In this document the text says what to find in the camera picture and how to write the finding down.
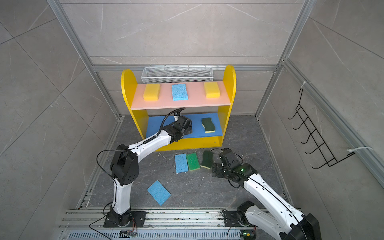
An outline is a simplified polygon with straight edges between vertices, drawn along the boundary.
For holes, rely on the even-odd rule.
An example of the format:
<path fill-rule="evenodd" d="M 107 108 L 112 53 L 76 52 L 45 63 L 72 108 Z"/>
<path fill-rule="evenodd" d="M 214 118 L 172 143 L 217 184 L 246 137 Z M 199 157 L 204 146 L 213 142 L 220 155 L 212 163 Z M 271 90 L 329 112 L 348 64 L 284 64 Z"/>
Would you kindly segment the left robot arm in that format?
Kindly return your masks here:
<path fill-rule="evenodd" d="M 111 150 L 115 154 L 110 165 L 111 173 L 107 175 L 112 178 L 115 189 L 104 227 L 126 227 L 133 221 L 130 195 L 133 182 L 139 176 L 139 163 L 149 154 L 193 132 L 192 120 L 181 114 L 183 110 L 185 108 L 168 113 L 159 130 L 150 137 L 129 146 L 121 144 Z"/>

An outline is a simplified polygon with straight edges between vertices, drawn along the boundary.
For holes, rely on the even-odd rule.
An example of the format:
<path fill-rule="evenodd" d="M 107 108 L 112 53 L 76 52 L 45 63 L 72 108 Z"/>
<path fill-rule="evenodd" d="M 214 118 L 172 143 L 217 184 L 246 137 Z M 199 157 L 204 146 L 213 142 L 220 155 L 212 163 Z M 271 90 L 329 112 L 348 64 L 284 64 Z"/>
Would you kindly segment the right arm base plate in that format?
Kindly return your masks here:
<path fill-rule="evenodd" d="M 237 214 L 237 211 L 228 211 L 226 209 L 221 211 L 221 215 L 225 221 L 226 227 L 248 227 L 249 224 L 245 224 Z"/>

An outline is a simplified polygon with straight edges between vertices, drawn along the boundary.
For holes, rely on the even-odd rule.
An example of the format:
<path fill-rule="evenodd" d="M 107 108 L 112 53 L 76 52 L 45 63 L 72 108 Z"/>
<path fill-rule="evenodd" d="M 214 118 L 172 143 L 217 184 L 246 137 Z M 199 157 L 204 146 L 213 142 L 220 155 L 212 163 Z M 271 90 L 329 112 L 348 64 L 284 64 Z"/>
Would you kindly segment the dark green curved sponge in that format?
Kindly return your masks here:
<path fill-rule="evenodd" d="M 214 133 L 216 131 L 216 127 L 211 118 L 203 118 L 202 126 L 206 134 Z"/>
<path fill-rule="evenodd" d="M 214 153 L 211 151 L 204 151 L 203 152 L 203 159 L 200 164 L 202 168 L 211 169 L 213 166 L 213 156 Z"/>

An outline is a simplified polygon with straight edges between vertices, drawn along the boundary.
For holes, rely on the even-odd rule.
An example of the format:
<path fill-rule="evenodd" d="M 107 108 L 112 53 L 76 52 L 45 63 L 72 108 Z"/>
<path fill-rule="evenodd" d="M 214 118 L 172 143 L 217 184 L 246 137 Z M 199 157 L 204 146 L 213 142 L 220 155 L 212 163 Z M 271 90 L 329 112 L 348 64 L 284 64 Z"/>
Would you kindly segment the green yellow sponge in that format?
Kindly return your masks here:
<path fill-rule="evenodd" d="M 189 171 L 198 170 L 201 166 L 198 160 L 197 153 L 191 153 L 186 155 Z"/>

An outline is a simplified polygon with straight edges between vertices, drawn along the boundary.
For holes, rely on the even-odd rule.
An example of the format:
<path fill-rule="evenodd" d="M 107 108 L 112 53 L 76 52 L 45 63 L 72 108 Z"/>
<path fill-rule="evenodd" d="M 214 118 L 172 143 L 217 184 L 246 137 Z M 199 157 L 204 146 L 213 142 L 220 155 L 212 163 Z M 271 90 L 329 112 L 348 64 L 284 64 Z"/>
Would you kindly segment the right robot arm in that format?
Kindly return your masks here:
<path fill-rule="evenodd" d="M 221 163 L 214 164 L 212 172 L 216 178 L 227 179 L 230 184 L 252 194 L 266 209 L 259 209 L 246 201 L 237 207 L 237 223 L 253 225 L 262 229 L 276 240 L 320 240 L 319 221 L 312 215 L 303 214 L 278 195 L 262 178 L 257 170 L 243 163 L 239 155 L 224 148 L 219 153 Z"/>

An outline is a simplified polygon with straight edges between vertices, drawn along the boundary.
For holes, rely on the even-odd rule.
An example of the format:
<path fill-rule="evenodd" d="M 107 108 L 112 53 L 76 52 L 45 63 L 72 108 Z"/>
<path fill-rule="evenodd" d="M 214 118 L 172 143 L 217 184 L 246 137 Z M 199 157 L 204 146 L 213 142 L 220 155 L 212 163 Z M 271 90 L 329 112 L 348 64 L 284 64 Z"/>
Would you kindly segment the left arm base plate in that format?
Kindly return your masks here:
<path fill-rule="evenodd" d="M 142 228 L 144 226 L 147 212 L 127 212 L 123 215 L 118 215 L 114 211 L 107 213 L 104 221 L 104 228 L 132 228 L 134 224 L 136 227 Z"/>

